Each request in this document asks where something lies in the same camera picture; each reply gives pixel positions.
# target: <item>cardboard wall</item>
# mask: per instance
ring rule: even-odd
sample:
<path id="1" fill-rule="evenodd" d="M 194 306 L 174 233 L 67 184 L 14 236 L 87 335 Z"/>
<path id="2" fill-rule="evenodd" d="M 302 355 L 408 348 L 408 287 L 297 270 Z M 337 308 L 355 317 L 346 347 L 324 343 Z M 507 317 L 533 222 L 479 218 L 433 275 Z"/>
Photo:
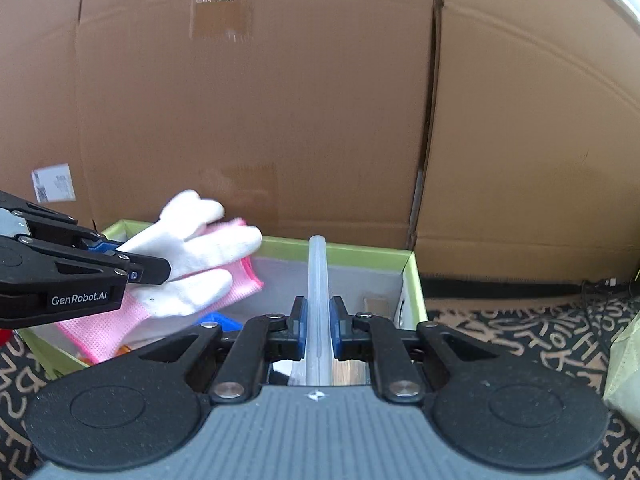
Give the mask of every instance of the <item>cardboard wall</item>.
<path id="1" fill-rule="evenodd" d="M 640 36 L 607 0 L 444 0 L 421 273 L 628 280 Z"/>
<path id="2" fill-rule="evenodd" d="M 0 48 L 3 189 L 69 163 L 50 206 L 98 228 L 193 188 L 268 235 L 405 245 L 433 0 L 0 4 L 0 41 L 30 31 Z"/>

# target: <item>pink and white work glove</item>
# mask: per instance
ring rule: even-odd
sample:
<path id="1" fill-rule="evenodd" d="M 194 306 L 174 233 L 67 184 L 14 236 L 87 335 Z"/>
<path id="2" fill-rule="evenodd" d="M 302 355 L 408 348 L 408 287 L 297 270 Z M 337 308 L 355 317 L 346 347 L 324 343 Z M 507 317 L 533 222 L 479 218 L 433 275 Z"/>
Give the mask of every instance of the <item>pink and white work glove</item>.
<path id="1" fill-rule="evenodd" d="M 165 258 L 171 274 L 163 285 L 127 285 L 119 310 L 56 323 L 94 363 L 122 345 L 141 346 L 178 332 L 202 316 L 262 288 L 247 258 L 261 244 L 257 227 L 243 220 L 214 224 L 224 215 L 214 200 L 183 191 L 155 224 L 122 244 L 127 253 Z"/>

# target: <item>pink knit fabric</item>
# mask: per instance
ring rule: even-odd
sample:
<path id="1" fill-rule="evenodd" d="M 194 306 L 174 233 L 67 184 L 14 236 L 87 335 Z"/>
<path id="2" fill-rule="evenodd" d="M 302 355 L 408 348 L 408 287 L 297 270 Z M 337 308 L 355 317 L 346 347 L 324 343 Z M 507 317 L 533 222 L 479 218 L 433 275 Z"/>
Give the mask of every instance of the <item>pink knit fabric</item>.
<path id="1" fill-rule="evenodd" d="M 246 225 L 243 219 L 235 219 L 207 227 L 202 235 L 225 227 Z M 198 313 L 198 318 L 229 306 L 262 290 L 264 284 L 254 274 L 251 260 L 242 258 L 236 262 L 220 266 L 233 277 L 231 290 L 215 303 Z M 78 347 L 92 363 L 100 363 L 112 358 L 122 346 L 125 336 L 140 322 L 150 317 L 145 306 L 132 294 L 125 291 L 118 310 L 78 317 L 57 323 L 60 330 Z"/>

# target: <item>red object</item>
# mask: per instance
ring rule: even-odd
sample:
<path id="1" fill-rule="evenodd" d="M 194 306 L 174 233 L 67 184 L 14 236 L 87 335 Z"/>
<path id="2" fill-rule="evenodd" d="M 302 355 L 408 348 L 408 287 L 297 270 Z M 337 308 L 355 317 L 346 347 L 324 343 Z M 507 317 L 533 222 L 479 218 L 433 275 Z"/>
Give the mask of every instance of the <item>red object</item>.
<path id="1" fill-rule="evenodd" d="M 0 329 L 0 346 L 4 346 L 11 336 L 13 335 L 13 330 L 6 330 L 4 328 Z"/>

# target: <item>silver rivet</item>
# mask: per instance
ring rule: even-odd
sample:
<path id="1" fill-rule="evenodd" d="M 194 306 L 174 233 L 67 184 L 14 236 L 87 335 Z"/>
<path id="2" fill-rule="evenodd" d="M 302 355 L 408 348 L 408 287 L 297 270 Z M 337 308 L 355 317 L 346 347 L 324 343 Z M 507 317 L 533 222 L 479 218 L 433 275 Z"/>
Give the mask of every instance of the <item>silver rivet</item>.
<path id="1" fill-rule="evenodd" d="M 240 397 L 244 394 L 244 388 L 240 383 L 227 381 L 225 383 L 216 384 L 213 387 L 213 392 L 223 399 L 235 399 L 236 397 Z"/>
<path id="2" fill-rule="evenodd" d="M 389 391 L 396 397 L 415 397 L 420 393 L 420 386 L 413 381 L 396 381 L 389 385 Z"/>

